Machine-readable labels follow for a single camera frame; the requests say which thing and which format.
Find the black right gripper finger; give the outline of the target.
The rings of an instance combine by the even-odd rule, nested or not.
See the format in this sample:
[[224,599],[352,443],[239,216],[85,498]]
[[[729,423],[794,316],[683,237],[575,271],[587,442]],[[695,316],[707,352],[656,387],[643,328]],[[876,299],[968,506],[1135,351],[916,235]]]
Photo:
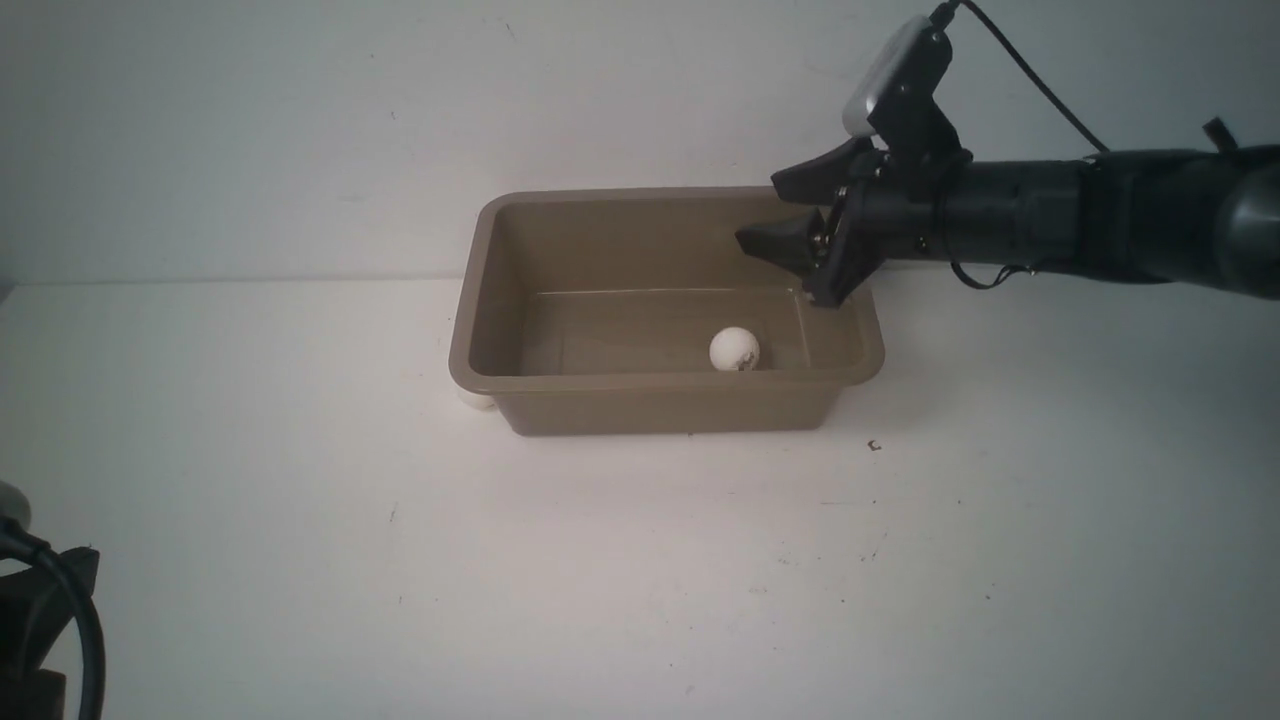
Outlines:
[[800,217],[745,225],[735,232],[745,255],[800,279],[826,263],[827,236],[826,215],[815,208]]
[[829,206],[841,188],[873,178],[881,165],[881,150],[870,137],[854,137],[808,161],[771,176],[776,196],[783,202]]

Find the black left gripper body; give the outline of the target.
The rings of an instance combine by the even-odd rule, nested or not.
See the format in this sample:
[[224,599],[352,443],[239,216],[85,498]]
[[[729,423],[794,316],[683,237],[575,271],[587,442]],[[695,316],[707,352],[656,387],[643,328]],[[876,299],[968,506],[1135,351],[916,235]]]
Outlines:
[[44,667],[69,623],[82,657],[78,719],[101,717],[101,619],[93,602],[100,552],[44,550],[3,578],[1,717],[63,719],[67,676]]

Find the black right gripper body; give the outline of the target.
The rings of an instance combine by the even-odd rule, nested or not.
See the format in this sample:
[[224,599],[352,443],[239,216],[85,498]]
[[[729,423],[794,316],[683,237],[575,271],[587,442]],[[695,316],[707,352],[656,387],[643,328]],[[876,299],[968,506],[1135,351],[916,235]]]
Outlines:
[[827,259],[803,279],[818,307],[840,306],[883,264],[890,240],[914,242],[933,233],[947,176],[972,160],[934,101],[952,56],[945,31],[923,32],[870,114],[881,165],[826,206]]

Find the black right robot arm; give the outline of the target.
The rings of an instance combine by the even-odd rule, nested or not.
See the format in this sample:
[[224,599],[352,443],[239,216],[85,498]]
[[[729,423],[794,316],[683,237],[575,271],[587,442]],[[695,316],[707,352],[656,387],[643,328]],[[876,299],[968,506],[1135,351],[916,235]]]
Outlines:
[[740,249],[840,306],[887,261],[966,264],[1124,284],[1187,283],[1277,297],[1277,149],[1098,152],[977,161],[934,100],[952,58],[938,18],[910,19],[844,114],[849,141],[778,170],[805,215],[736,232]]

